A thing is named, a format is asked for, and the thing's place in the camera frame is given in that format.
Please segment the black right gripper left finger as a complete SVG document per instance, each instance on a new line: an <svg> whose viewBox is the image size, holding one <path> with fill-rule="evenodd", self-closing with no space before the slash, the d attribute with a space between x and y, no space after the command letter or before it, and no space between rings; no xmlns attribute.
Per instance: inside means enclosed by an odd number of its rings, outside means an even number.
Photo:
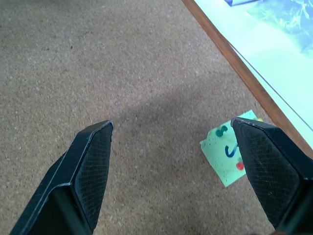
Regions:
<svg viewBox="0 0 313 235"><path fill-rule="evenodd" d="M114 122L88 126L49 168L12 235L91 235L108 180Z"/></svg>

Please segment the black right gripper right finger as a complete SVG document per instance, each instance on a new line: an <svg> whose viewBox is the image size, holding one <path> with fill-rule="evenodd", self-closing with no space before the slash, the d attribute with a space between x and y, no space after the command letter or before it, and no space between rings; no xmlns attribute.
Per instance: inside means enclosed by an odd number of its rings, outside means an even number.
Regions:
<svg viewBox="0 0 313 235"><path fill-rule="evenodd" d="M313 233L313 161L280 128L234 117L247 178L272 226L287 235Z"/></svg>

